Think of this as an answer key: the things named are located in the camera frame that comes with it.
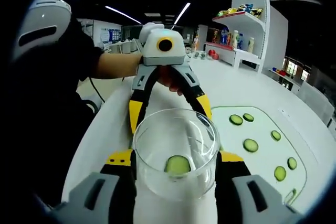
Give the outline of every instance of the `human hand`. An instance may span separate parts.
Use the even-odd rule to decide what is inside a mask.
[[[160,77],[158,82],[165,85],[172,92],[177,92],[178,95],[182,95],[182,90],[177,83],[174,83],[169,66],[159,66]]]

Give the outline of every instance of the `clear glass container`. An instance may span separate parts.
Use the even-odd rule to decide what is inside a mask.
[[[200,198],[214,184],[219,147],[218,131],[204,115],[186,109],[156,112],[140,123],[133,137],[138,179],[166,199]],[[186,158],[190,171],[165,172],[173,156]]]

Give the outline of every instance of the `green cucumber slice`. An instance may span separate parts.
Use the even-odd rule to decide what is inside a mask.
[[[190,172],[189,160],[184,156],[171,156],[166,162],[164,171],[173,175],[182,175]]]
[[[259,149],[258,143],[249,138],[244,140],[243,147],[248,152],[256,152]]]
[[[286,204],[290,204],[291,201],[295,198],[297,191],[294,188],[292,191],[290,191],[290,193],[285,197],[284,203]]]
[[[244,118],[247,122],[253,122],[253,121],[254,121],[254,117],[251,116],[250,114],[247,114],[247,113],[245,113],[245,114],[243,115],[243,118]]]
[[[279,141],[281,139],[281,135],[279,132],[277,131],[272,131],[271,132],[271,136],[275,141]]]
[[[243,123],[243,119],[239,115],[231,115],[229,118],[230,122],[234,125],[241,125]]]
[[[277,181],[283,181],[286,178],[286,170],[282,166],[275,168],[274,176]]]
[[[294,170],[298,166],[298,163],[296,162],[295,158],[290,157],[287,160],[287,165],[289,169]]]

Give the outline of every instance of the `window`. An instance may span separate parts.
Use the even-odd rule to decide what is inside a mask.
[[[309,73],[307,71],[303,71],[301,75],[301,80],[307,81],[308,77],[309,77]]]
[[[294,64],[291,61],[288,61],[286,72],[294,76],[296,74],[297,68],[298,68],[298,65]]]
[[[284,67],[285,67],[286,58],[284,58],[283,60],[284,60],[284,61],[282,62],[282,69],[284,69]]]

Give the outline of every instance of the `black cable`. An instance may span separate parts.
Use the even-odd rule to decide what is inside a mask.
[[[83,100],[83,102],[86,105],[91,105],[93,107],[93,112],[95,113],[95,115],[98,113],[99,108],[97,107],[97,105],[93,101],[91,101],[91,100]]]
[[[91,77],[89,77],[89,80],[90,80],[91,85],[93,86],[94,90],[97,92],[99,98],[100,98],[103,102],[105,102],[104,98],[100,95],[98,89],[97,89],[96,86],[93,84],[93,81],[92,81]]]

